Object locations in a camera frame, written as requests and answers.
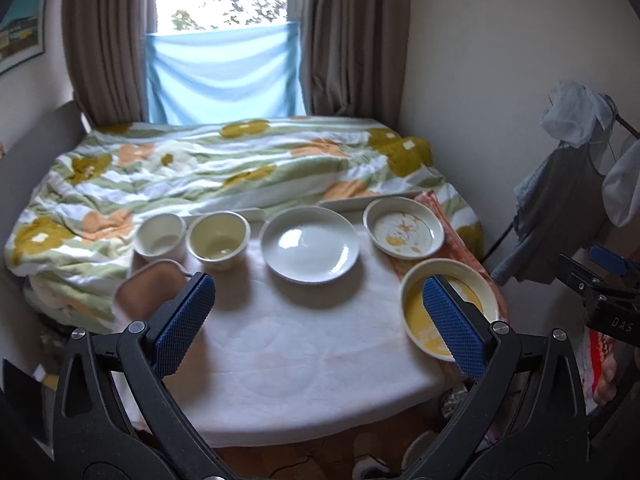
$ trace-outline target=plate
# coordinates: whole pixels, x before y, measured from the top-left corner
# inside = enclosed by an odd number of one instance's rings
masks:
[[[265,263],[290,282],[319,284],[344,275],[358,259],[358,235],[351,223],[322,207],[294,207],[278,213],[260,231]]]
[[[422,304],[424,280],[434,274],[444,275],[462,299],[478,307],[489,322],[498,320],[498,301],[480,274],[456,260],[426,260],[406,274],[400,284],[400,305],[407,335],[423,352],[436,359],[454,362],[451,352]]]
[[[403,260],[421,260],[444,243],[444,228],[427,206],[409,198],[381,198],[364,210],[363,223],[381,251]]]

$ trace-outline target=orange cloth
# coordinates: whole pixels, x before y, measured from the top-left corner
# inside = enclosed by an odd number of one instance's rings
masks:
[[[440,250],[435,253],[432,258],[449,258],[451,260],[457,260],[465,265],[468,265],[473,270],[476,270],[480,274],[495,294],[495,299],[498,301],[498,309],[500,311],[500,317],[504,320],[508,320],[507,302],[505,301],[498,286],[491,279],[486,269],[476,260],[475,256],[466,248],[465,243],[460,239],[456,231],[451,227],[447,221],[446,216],[440,208],[440,204],[436,199],[436,194],[433,191],[423,191],[414,198],[416,202],[427,206],[434,215],[436,215],[442,226],[444,227],[445,238],[444,243]],[[391,261],[391,266],[394,268],[398,278],[402,279],[404,275],[416,264],[415,260],[398,260],[392,256],[388,257]]]

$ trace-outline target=framed picture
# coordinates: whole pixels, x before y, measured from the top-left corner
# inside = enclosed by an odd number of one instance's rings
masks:
[[[46,0],[14,0],[0,22],[0,75],[44,53]]]

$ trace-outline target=brown curtain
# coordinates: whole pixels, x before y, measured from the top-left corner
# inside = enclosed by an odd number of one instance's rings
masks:
[[[66,65],[93,126],[144,121],[152,0],[62,0]]]
[[[398,122],[411,0],[304,0],[308,113]]]

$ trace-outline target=bedspread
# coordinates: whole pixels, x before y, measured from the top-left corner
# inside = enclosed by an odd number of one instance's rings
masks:
[[[428,142],[373,120],[298,117],[231,124],[118,124],[59,156],[5,246],[7,266],[34,276],[70,324],[114,329],[137,225],[162,212],[195,216],[434,189],[472,251],[478,219],[434,167]]]

